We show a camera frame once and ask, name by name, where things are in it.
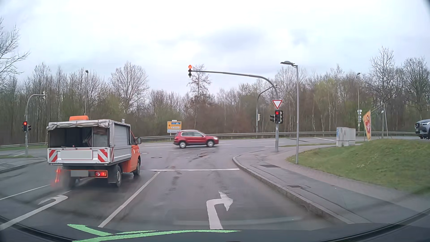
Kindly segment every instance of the street lamp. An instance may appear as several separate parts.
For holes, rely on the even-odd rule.
[[[297,126],[296,126],[296,164],[298,164],[298,117],[299,117],[299,109],[298,109],[298,107],[299,107],[299,99],[298,99],[298,65],[296,65],[296,64],[294,64],[294,63],[292,63],[292,62],[290,62],[290,61],[284,61],[284,62],[281,62],[281,64],[284,64],[284,65],[290,65],[290,66],[292,66],[292,67],[294,67],[294,68],[296,68],[296,77],[297,77]]]
[[[85,107],[83,114],[86,115],[86,100],[88,99],[88,70],[85,70],[86,72],[86,82],[85,82]]]
[[[358,115],[358,132],[360,132],[360,121],[361,121],[361,110],[360,110],[360,93],[359,93],[359,84],[360,84],[360,75],[361,72],[357,73],[357,99],[358,99],[358,109],[357,109],[357,115]]]

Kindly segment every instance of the orange banner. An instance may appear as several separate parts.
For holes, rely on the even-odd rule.
[[[368,141],[370,141],[370,139],[372,138],[371,121],[372,121],[372,118],[370,116],[370,111],[369,111],[363,116],[364,129],[366,130],[366,135],[367,135]]]

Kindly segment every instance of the yellow road sign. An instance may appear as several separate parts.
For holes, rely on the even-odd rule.
[[[167,130],[181,130],[182,122],[181,121],[167,121]]]

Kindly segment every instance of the gray suv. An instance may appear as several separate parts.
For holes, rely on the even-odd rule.
[[[430,119],[423,119],[415,123],[415,134],[421,139],[430,139],[429,137]]]

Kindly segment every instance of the red and white reflective stripe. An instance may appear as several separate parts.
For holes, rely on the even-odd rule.
[[[114,147],[111,148],[111,162],[114,161]]]
[[[108,152],[105,149],[99,149],[97,151],[97,156],[100,162],[108,161]]]
[[[48,154],[48,162],[56,162],[57,161],[57,151],[51,149]]]

